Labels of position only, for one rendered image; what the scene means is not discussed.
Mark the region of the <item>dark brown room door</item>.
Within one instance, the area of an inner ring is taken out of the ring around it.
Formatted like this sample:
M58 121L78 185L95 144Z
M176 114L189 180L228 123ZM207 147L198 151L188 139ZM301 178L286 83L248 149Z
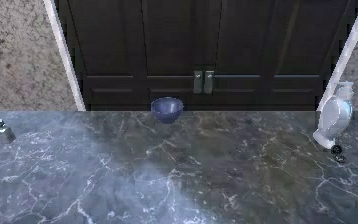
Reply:
M201 0L54 0L88 111L196 103Z
M358 15L358 0L206 0L212 110L314 111Z

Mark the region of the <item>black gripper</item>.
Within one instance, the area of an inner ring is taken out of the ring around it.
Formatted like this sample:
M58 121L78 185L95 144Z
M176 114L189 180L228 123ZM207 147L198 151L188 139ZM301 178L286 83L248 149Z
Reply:
M331 154L333 155L334 159L338 163L345 163L346 157L342 154L343 149L340 145L333 145L331 147Z

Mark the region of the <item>white door frame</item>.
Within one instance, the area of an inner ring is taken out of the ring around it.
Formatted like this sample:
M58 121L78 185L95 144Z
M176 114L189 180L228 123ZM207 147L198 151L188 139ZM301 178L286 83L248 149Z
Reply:
M62 65L66 71L67 80L69 82L70 88L72 90L73 99L75 101L76 107L81 111L88 111L85 109L83 105L83 98L81 93L78 90L78 80L75 76L74 69L72 67L72 59L70 58L70 54L67 49L67 42L62 35L62 23L60 22L56 3L54 0L43 0L46 8L47 16L50 20L52 31L54 37L56 39L57 48L59 50L59 54L61 56ZM203 72L203 85L204 85L204 77L206 72L206 63L204 61L205 55L205 29L207 27L207 12L208 12L208 4L206 0L201 0L199 6L199 19L198 19L198 28L197 28L197 40L198 46L200 49L200 71ZM319 109L324 102L331 96L333 93L338 80L343 74L346 65L351 57L352 51L358 41L358 15L356 16L355 22L352 25L350 30L350 34L348 39L345 41L344 49L339 55L338 62L335 65L335 68L332 72L331 78L328 80L327 88L323 93L322 99L320 100L317 109ZM203 90L201 94L195 94L197 96L196 103L190 107L185 107L188 111L267 111L267 110L212 110L207 105L201 102L203 96ZM95 111L121 111L121 110L95 110Z

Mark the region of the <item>white pale blue vase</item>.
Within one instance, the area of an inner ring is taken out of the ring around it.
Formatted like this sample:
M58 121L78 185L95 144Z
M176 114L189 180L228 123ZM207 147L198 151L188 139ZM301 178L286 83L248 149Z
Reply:
M317 130L313 133L314 140L326 149L335 145L336 137L349 125L353 106L351 103L353 82L338 82L340 88L324 104Z

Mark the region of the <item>glass salt shaker silver cap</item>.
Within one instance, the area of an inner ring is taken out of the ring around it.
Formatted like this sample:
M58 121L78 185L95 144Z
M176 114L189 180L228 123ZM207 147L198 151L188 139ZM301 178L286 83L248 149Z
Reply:
M10 144L16 139L12 129L6 125L3 119L0 119L0 143Z

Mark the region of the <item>blue bowl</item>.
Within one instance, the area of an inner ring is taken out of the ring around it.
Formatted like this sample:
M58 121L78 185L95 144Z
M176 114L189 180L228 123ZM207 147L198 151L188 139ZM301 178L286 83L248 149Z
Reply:
M173 97L162 97L151 103L152 115L162 124L172 124L181 115L183 102Z

